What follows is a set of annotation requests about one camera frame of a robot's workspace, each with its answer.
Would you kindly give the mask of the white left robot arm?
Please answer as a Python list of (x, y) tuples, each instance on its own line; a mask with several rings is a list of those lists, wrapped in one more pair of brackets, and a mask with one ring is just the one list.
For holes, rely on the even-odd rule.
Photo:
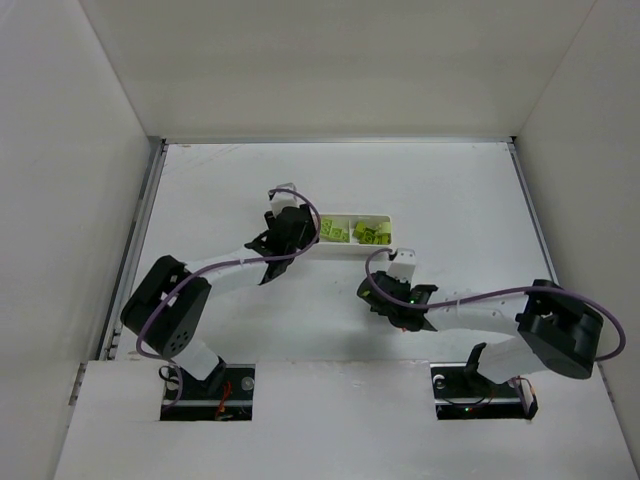
[(138, 344), (149, 347), (143, 355), (173, 363), (185, 389), (215, 393), (226, 363), (195, 338), (207, 301), (283, 275), (296, 256), (318, 241), (315, 213), (307, 203), (268, 211), (266, 231), (226, 256), (191, 263), (171, 255), (156, 260), (120, 315)]

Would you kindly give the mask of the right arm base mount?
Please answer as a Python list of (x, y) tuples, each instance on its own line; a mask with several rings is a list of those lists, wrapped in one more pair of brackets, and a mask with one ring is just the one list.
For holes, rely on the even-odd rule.
[(477, 372), (485, 343), (476, 345), (466, 363), (431, 363), (430, 376), (438, 420), (531, 421), (539, 404), (531, 382), (516, 377), (496, 384)]

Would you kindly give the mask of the light green lego brick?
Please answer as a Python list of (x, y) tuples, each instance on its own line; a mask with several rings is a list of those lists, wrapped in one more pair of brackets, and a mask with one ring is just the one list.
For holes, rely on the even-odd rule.
[(337, 227), (331, 218), (322, 218), (320, 225), (320, 236), (328, 239), (329, 231), (332, 227)]
[(376, 234), (378, 236), (387, 235), (390, 236), (392, 232), (392, 225), (390, 222), (381, 222), (376, 228)]

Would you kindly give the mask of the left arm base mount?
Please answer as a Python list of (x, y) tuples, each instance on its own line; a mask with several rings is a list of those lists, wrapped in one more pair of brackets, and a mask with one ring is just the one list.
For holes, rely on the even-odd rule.
[(158, 371), (164, 382), (160, 420), (165, 422), (251, 421), (255, 391), (255, 364), (229, 364), (210, 387), (182, 370), (182, 390), (178, 374), (171, 366)]

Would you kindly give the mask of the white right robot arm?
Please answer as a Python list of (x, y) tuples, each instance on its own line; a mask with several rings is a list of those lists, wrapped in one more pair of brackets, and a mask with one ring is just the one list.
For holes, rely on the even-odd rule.
[(472, 296), (435, 285), (413, 286), (384, 271), (365, 278), (357, 289), (371, 312), (399, 329), (505, 335), (503, 341), (476, 344), (467, 359), (467, 372), (494, 384), (543, 370), (570, 379), (591, 377), (603, 318), (586, 301), (540, 279), (525, 292), (477, 301)]

